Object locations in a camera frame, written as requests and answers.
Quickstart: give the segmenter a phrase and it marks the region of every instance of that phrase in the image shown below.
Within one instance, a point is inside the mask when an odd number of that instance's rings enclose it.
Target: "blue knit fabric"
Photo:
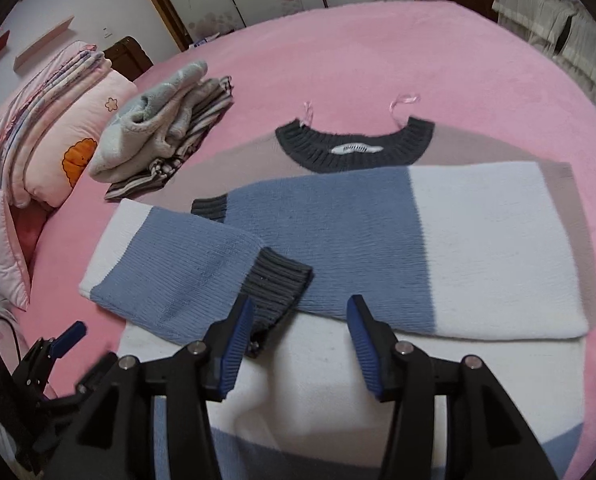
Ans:
[[[256,235],[152,208],[91,300],[177,344],[224,319],[263,247]]]
[[[353,294],[393,328],[433,334],[420,218],[407,168],[316,174],[227,195],[224,223],[313,267],[300,310],[345,319]]]

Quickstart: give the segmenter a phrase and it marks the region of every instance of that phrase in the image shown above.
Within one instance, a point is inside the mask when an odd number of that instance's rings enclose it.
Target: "blue gripper pad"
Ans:
[[[60,359],[86,335],[86,325],[81,321],[76,321],[54,340],[49,349],[49,357]]]
[[[240,363],[249,344],[249,336],[251,335],[253,323],[254,304],[247,298],[233,327],[226,349],[222,354],[220,380],[217,388],[218,394],[222,399],[233,390],[233,386],[236,383]]]
[[[363,372],[364,383],[374,396],[380,398],[384,389],[380,376],[380,356],[354,298],[356,297],[352,296],[347,301],[347,327],[356,349],[358,364]]]

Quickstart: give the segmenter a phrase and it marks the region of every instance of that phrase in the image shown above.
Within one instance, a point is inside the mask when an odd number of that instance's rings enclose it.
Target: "orange lion print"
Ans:
[[[94,155],[97,145],[98,143],[94,139],[82,139],[64,152],[62,170],[67,175],[72,188],[76,185],[86,165]]]

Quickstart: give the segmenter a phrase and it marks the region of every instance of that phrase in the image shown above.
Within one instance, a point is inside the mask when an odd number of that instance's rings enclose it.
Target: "black cable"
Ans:
[[[9,328],[11,328],[11,333],[14,336],[14,343],[16,343],[16,353],[18,354],[18,362],[21,362],[22,357],[20,356],[20,346],[18,345],[18,336],[16,335],[16,329],[14,328],[14,325],[11,323],[11,321],[6,317],[0,316],[0,320],[7,323],[9,325]]]

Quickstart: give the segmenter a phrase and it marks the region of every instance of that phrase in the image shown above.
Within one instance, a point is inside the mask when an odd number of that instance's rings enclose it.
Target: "neckline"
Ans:
[[[280,126],[276,138],[283,151],[307,170],[335,173],[413,164],[425,153],[433,132],[434,123],[416,117],[397,132],[378,137],[324,133],[296,119]]]

